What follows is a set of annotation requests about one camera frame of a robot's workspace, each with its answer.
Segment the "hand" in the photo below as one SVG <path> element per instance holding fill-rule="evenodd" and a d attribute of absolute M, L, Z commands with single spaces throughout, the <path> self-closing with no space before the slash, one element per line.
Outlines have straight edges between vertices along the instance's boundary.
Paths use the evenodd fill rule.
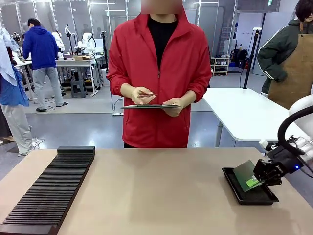
<path fill-rule="evenodd" d="M 149 104 L 153 99 L 156 98 L 155 95 L 151 97 L 138 98 L 139 96 L 145 95 L 145 94 L 153 94 L 153 92 L 145 87 L 135 87 L 132 92 L 132 101 L 135 104 Z"/>
<path fill-rule="evenodd" d="M 182 109 L 185 107 L 183 101 L 178 98 L 170 99 L 163 104 L 175 104 L 180 106 L 179 108 L 164 108 L 163 110 L 171 117 L 178 117 Z"/>

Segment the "beige tabletop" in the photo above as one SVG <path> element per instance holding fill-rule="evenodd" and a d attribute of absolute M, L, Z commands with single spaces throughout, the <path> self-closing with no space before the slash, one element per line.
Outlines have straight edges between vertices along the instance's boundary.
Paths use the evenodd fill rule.
<path fill-rule="evenodd" d="M 56 150 L 36 150 L 0 181 L 0 221 Z M 280 202 L 241 206 L 222 172 L 253 148 L 97 149 L 58 235 L 312 235 L 313 209 L 283 179 Z"/>

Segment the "cardboard box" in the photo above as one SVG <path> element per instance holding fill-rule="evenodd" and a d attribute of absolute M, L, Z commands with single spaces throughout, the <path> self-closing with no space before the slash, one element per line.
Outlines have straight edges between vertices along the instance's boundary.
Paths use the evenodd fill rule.
<path fill-rule="evenodd" d="M 92 55 L 75 55 L 74 60 L 82 61 L 82 60 L 91 60 L 93 58 Z"/>

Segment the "black comb-like rack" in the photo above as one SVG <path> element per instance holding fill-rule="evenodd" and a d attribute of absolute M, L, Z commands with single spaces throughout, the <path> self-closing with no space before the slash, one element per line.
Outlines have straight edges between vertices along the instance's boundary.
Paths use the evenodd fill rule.
<path fill-rule="evenodd" d="M 58 155 L 0 224 L 0 235 L 56 235 L 94 154 L 94 146 L 58 148 Z"/>

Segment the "black shirt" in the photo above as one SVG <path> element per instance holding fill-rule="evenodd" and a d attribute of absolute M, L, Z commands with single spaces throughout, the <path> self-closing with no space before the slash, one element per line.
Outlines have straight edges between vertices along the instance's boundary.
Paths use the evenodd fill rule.
<path fill-rule="evenodd" d="M 174 33 L 177 25 L 178 21 L 171 23 L 161 23 L 151 19 L 151 17 L 148 18 L 148 28 L 155 43 L 157 65 L 159 69 L 161 67 L 161 60 L 166 45 Z"/>

